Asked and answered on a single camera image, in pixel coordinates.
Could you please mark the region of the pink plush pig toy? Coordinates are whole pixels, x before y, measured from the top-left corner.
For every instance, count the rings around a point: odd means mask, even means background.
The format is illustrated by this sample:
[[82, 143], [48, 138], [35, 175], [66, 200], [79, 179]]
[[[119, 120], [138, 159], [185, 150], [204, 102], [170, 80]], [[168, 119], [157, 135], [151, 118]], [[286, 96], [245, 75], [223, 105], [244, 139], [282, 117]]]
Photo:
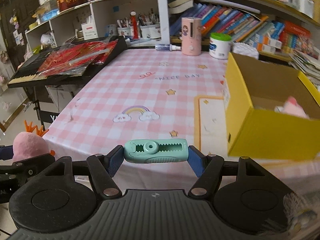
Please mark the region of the pink plush pig toy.
[[297, 116], [299, 118], [309, 119], [309, 116], [305, 113], [304, 109], [298, 104], [297, 100], [289, 96], [282, 106], [276, 106], [275, 112]]

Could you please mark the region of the pink plush chick toy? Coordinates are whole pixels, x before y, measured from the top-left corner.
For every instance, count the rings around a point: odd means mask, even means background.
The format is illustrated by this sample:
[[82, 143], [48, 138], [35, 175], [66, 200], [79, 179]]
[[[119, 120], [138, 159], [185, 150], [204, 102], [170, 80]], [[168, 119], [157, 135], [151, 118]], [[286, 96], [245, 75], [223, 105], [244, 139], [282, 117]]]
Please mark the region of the pink plush chick toy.
[[22, 161], [33, 157], [38, 157], [44, 154], [55, 155], [55, 151], [51, 150], [48, 143], [43, 139], [43, 136], [49, 131], [44, 130], [42, 125], [38, 128], [37, 125], [30, 124], [24, 120], [25, 132], [20, 132], [15, 137], [12, 149], [13, 149], [13, 162]]

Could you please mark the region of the stack of magazines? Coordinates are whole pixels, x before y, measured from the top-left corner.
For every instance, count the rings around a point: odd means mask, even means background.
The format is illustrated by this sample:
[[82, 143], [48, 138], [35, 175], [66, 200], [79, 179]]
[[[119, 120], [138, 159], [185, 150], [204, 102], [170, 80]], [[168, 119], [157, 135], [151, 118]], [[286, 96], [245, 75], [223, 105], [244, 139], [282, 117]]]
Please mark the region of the stack of magazines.
[[290, 54], [291, 61], [289, 64], [303, 72], [307, 78], [315, 85], [317, 90], [319, 90], [320, 85], [320, 66], [319, 60], [311, 57], [307, 54], [295, 51]]

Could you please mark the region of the pink checkered tablecloth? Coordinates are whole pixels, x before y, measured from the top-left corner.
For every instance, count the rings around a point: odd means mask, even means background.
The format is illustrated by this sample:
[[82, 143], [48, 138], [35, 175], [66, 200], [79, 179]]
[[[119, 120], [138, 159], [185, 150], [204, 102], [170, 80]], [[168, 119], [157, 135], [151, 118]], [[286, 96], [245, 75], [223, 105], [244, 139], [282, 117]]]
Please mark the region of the pink checkered tablecloth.
[[[208, 53], [129, 49], [101, 70], [50, 125], [57, 157], [84, 160], [135, 139], [185, 139], [229, 160], [223, 83], [227, 61]], [[255, 159], [300, 194], [319, 189], [310, 160]]]

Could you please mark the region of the white cubby shelf unit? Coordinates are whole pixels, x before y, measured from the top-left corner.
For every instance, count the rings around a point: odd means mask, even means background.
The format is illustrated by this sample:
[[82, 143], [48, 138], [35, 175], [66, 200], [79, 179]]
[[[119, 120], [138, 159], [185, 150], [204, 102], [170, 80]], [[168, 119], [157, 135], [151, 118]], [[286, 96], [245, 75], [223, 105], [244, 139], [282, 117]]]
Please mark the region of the white cubby shelf unit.
[[116, 24], [117, 20], [130, 16], [130, 12], [148, 14], [150, 11], [158, 13], [157, 0], [94, 0], [71, 9], [67, 9], [50, 20], [26, 31], [25, 36], [30, 49], [41, 45], [41, 36], [52, 33], [56, 46], [62, 45], [69, 38], [75, 36], [76, 29], [86, 23], [88, 17], [92, 20], [89, 30], [93, 30], [97, 37], [106, 34], [107, 26]]

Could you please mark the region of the black Yamaha keyboard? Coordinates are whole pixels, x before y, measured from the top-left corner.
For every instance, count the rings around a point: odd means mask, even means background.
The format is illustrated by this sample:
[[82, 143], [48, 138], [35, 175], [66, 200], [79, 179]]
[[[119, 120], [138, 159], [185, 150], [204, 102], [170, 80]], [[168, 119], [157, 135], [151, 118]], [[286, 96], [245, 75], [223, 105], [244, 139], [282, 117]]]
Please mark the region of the black Yamaha keyboard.
[[34, 110], [41, 124], [52, 123], [50, 115], [42, 111], [36, 87], [86, 85], [104, 67], [127, 49], [125, 38], [111, 36], [92, 41], [68, 43], [33, 55], [16, 70], [8, 82], [9, 88], [31, 87], [34, 91]]

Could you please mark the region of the red foil decoration pack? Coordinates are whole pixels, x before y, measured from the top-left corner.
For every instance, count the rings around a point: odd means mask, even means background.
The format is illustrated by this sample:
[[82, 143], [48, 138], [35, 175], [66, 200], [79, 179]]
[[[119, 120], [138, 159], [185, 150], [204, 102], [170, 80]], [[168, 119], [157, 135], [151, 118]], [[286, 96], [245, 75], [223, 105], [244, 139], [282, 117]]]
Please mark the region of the red foil decoration pack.
[[106, 62], [118, 41], [94, 41], [68, 44], [49, 54], [37, 73], [41, 77], [53, 75], [82, 75], [90, 65]]

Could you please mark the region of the white jar green lid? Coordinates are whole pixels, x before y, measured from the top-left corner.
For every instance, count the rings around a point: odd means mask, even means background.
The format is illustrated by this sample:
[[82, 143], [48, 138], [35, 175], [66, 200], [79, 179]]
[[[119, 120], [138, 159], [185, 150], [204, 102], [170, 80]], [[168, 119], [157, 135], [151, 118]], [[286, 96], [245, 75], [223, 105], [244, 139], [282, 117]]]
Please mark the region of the white jar green lid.
[[219, 60], [228, 59], [231, 51], [232, 37], [223, 33], [211, 33], [209, 41], [209, 54]]

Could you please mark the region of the row of colourful books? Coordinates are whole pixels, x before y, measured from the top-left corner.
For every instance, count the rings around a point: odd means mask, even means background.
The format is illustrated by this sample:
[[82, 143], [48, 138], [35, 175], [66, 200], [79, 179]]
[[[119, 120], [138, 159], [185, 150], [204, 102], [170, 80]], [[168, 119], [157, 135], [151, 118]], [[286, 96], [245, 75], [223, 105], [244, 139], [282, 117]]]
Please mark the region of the row of colourful books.
[[188, 17], [200, 19], [200, 27], [197, 30], [201, 34], [201, 44], [208, 49], [213, 49], [211, 42], [213, 38], [245, 42], [252, 39], [258, 29], [266, 25], [273, 31], [271, 36], [277, 38], [285, 28], [284, 21], [271, 21], [266, 15], [255, 15], [244, 9], [220, 4], [195, 3], [176, 17], [170, 25], [170, 37], [181, 40], [189, 33], [189, 26], [182, 22], [183, 18]]

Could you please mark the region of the white drinking straws box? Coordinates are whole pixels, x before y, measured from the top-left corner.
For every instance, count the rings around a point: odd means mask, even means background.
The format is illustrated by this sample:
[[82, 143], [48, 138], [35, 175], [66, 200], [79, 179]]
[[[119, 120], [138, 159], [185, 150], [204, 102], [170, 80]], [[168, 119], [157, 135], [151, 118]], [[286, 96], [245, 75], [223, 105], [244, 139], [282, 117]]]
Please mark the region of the white drinking straws box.
[[82, 29], [84, 40], [91, 40], [91, 39], [95, 39], [98, 37], [98, 33], [97, 33], [97, 29], [95, 27], [95, 24], [92, 22], [82, 24], [81, 29]]

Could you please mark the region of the white pen holder set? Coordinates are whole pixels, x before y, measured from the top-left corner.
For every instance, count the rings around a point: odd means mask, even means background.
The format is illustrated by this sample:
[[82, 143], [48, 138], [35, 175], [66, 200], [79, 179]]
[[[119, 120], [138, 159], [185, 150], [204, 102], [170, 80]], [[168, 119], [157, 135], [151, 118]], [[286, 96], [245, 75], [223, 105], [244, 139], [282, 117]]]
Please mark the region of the white pen holder set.
[[[151, 40], [156, 40], [161, 38], [161, 29], [159, 24], [138, 26], [138, 37], [139, 38], [149, 38]], [[133, 26], [117, 28], [118, 34], [121, 36], [134, 36]]]

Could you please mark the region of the pink cartoon humidifier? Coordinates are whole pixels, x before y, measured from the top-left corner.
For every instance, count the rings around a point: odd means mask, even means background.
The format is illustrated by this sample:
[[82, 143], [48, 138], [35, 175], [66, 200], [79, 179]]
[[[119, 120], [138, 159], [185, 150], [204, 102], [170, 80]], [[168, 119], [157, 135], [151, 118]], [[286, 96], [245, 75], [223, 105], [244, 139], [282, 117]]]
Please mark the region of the pink cartoon humidifier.
[[201, 19], [196, 17], [182, 18], [182, 44], [184, 55], [199, 56], [201, 54]]

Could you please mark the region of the yellow cardboard box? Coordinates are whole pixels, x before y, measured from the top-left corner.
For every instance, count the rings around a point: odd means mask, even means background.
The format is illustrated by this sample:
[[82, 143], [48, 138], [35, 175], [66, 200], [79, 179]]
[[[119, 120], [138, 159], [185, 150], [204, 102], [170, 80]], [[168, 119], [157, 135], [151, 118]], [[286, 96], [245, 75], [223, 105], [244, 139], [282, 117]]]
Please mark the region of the yellow cardboard box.
[[[274, 111], [289, 96], [309, 119]], [[223, 99], [229, 156], [310, 160], [319, 154], [319, 91], [301, 71], [230, 53]]]

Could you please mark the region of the white quilted pouch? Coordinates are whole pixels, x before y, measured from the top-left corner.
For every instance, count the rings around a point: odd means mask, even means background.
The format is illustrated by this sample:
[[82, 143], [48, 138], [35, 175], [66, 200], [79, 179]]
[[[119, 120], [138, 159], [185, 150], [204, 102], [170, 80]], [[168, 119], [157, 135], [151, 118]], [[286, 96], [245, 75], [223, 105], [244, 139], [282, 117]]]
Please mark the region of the white quilted pouch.
[[234, 42], [232, 45], [232, 52], [244, 56], [249, 56], [257, 60], [259, 59], [259, 52], [257, 51], [257, 49], [245, 43]]

